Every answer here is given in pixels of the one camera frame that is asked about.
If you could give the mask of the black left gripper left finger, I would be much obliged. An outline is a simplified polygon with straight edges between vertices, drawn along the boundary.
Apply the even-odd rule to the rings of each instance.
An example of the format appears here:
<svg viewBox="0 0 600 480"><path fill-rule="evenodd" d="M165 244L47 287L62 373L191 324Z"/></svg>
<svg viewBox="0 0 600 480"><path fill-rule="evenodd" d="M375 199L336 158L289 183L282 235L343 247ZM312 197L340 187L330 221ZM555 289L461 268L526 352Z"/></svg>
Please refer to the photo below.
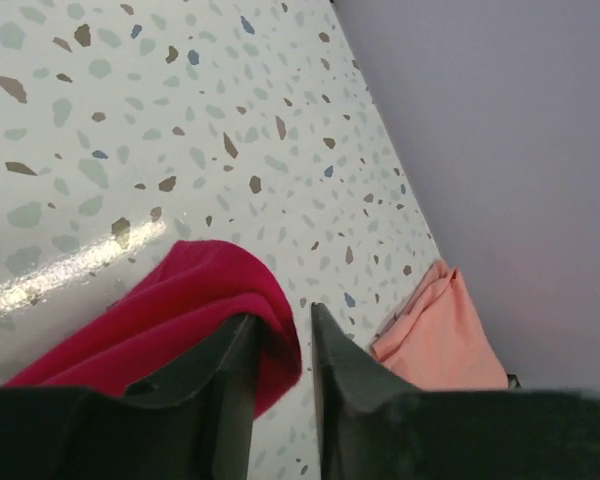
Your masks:
<svg viewBox="0 0 600 480"><path fill-rule="evenodd" d="M113 397L0 388L0 479L243 479L258 380L258 320L209 337Z"/></svg>

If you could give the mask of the magenta t shirt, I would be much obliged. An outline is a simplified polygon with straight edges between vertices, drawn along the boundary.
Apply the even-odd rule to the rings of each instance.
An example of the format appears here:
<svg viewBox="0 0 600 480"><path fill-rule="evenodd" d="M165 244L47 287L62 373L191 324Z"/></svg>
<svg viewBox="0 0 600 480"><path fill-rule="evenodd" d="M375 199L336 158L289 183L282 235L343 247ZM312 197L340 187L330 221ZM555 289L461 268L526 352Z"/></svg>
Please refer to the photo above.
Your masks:
<svg viewBox="0 0 600 480"><path fill-rule="evenodd" d="M6 384L87 386L120 396L240 314L265 326L255 407L262 415L300 379L298 334L273 273L221 240L176 242L123 298Z"/></svg>

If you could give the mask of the folded peach t shirt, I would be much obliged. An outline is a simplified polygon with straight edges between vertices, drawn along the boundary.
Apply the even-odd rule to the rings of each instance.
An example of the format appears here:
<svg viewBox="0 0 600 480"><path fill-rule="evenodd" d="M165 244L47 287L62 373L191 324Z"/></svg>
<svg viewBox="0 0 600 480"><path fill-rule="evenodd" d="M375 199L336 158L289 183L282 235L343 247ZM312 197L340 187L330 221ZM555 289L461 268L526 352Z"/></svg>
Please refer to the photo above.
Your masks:
<svg viewBox="0 0 600 480"><path fill-rule="evenodd" d="M424 390L509 387L460 270L442 260L427 271L371 352L384 367Z"/></svg>

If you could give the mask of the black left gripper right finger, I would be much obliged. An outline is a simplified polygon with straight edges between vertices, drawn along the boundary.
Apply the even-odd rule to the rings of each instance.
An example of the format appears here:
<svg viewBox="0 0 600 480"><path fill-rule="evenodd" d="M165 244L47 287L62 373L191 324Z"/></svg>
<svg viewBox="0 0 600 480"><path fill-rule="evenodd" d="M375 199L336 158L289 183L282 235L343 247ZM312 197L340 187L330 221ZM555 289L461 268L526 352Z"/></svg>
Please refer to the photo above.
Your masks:
<svg viewBox="0 0 600 480"><path fill-rule="evenodd" d="M320 474L325 479L600 479L600 395L425 391L311 307Z"/></svg>

